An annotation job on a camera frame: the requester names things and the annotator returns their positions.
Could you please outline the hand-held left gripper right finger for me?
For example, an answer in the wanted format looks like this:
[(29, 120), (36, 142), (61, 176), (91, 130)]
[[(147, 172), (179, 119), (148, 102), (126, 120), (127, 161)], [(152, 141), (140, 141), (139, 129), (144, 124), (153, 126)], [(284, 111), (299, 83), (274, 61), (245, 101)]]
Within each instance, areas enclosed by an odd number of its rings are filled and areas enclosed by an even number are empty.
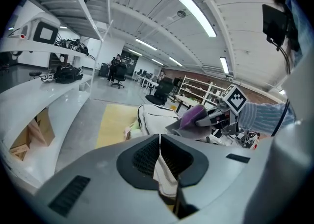
[(178, 183), (173, 213), (183, 219), (198, 211), (198, 208), (185, 200), (183, 188), (200, 182), (208, 170), (208, 158), (202, 152), (166, 134), (161, 135), (161, 156)]

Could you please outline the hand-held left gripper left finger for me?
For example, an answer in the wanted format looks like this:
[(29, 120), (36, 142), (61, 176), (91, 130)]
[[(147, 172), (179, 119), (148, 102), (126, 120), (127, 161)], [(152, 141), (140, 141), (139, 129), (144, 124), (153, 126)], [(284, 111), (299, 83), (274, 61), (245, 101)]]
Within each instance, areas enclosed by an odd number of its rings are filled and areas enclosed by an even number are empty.
[(154, 180), (154, 171), (159, 155), (159, 135), (145, 137), (118, 156), (117, 171), (134, 188), (157, 191), (159, 185)]

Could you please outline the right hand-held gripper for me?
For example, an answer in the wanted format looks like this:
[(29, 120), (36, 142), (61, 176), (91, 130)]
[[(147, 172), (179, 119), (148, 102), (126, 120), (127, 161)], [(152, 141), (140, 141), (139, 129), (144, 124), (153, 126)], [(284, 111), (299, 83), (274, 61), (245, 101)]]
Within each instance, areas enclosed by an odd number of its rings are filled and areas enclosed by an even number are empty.
[(225, 136), (239, 134), (243, 132), (238, 124), (239, 116), (247, 102), (246, 95), (238, 86), (232, 84), (216, 99), (216, 107), (208, 110), (195, 124), (198, 127), (221, 127)]

